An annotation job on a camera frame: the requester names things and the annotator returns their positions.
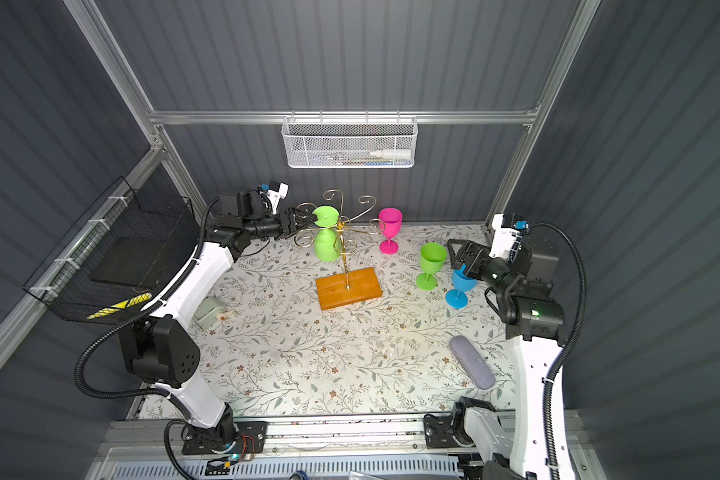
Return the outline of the green wine glass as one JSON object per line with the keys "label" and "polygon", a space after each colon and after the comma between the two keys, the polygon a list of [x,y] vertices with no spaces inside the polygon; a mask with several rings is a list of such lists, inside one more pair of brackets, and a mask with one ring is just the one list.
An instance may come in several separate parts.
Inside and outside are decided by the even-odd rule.
{"label": "green wine glass", "polygon": [[335,227],[339,220],[339,211],[328,205],[317,207],[313,214],[316,216],[315,225],[319,231],[314,239],[314,249],[317,257],[324,262],[333,262],[340,256],[341,247],[336,246],[338,234]]}
{"label": "green wine glass", "polygon": [[437,287],[436,274],[442,269],[448,258],[446,248],[441,244],[426,243],[420,251],[420,267],[422,273],[416,277],[416,286],[425,291]]}

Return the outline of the blue wine glass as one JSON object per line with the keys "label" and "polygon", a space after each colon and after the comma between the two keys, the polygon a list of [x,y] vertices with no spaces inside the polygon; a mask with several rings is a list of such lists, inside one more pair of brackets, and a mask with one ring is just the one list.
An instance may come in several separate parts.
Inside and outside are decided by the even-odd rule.
{"label": "blue wine glass", "polygon": [[454,309],[465,308],[468,304],[467,293],[471,291],[477,283],[477,280],[469,278],[465,274],[465,266],[462,266],[459,270],[455,270],[452,274],[453,288],[445,295],[446,303]]}

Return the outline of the gold wire glass rack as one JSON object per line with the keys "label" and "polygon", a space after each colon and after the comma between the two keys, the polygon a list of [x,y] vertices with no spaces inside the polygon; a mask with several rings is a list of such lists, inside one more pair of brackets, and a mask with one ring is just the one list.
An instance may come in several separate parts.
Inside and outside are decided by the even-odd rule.
{"label": "gold wire glass rack", "polygon": [[[372,267],[360,270],[351,270],[348,257],[357,250],[357,242],[350,237],[351,233],[365,234],[376,236],[382,234],[382,226],[379,218],[371,218],[367,222],[361,222],[358,226],[354,226],[353,222],[370,214],[376,207],[377,199],[369,194],[362,195],[358,198],[358,204],[363,210],[353,216],[348,217],[343,213],[344,210],[344,193],[339,189],[329,189],[322,194],[325,201],[323,205],[316,205],[311,202],[303,202],[298,207],[311,207],[312,212],[320,206],[328,205],[339,211],[338,224],[335,230],[338,234],[336,246],[341,247],[340,256],[342,272],[330,275],[316,280],[316,291],[319,306],[322,311],[332,310],[351,304],[373,300],[382,296],[377,275]],[[300,248],[314,249],[314,239],[319,231],[315,224],[307,224],[307,228],[298,232],[294,237],[294,243]]]}

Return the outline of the pink wine glass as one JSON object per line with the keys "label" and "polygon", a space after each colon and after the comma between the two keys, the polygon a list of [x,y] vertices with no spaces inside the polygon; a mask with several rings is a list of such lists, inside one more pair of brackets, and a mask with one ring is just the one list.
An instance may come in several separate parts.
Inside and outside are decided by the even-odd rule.
{"label": "pink wine glass", "polygon": [[382,234],[385,237],[385,240],[379,245],[380,251],[385,255],[394,255],[399,250],[399,245],[394,238],[401,229],[403,214],[397,208],[387,207],[379,212],[378,218],[382,226]]}

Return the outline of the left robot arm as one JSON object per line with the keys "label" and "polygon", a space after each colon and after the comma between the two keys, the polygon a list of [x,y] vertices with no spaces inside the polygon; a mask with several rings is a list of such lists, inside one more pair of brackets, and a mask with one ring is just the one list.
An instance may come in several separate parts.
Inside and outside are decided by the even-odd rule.
{"label": "left robot arm", "polygon": [[283,208],[280,198],[267,186],[219,195],[218,217],[204,219],[190,259],[145,306],[144,319],[118,334],[127,370],[179,410],[192,439],[207,450],[229,451],[241,435],[231,407],[199,371],[201,354],[190,324],[210,289],[252,241],[289,239],[315,223],[314,204]]}

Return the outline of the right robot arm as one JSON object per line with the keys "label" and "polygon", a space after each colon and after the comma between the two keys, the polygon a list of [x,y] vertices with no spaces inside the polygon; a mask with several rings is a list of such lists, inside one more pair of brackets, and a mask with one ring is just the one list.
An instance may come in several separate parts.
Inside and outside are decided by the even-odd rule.
{"label": "right robot arm", "polygon": [[455,271],[485,282],[494,294],[490,306],[505,325],[519,388],[512,434],[491,404],[462,398],[451,417],[454,439],[477,448],[485,479],[576,478],[558,383],[562,376],[547,378],[568,343],[564,311],[551,297],[556,258],[536,254],[530,240],[513,260],[492,257],[489,247],[470,240],[450,240],[446,248]]}

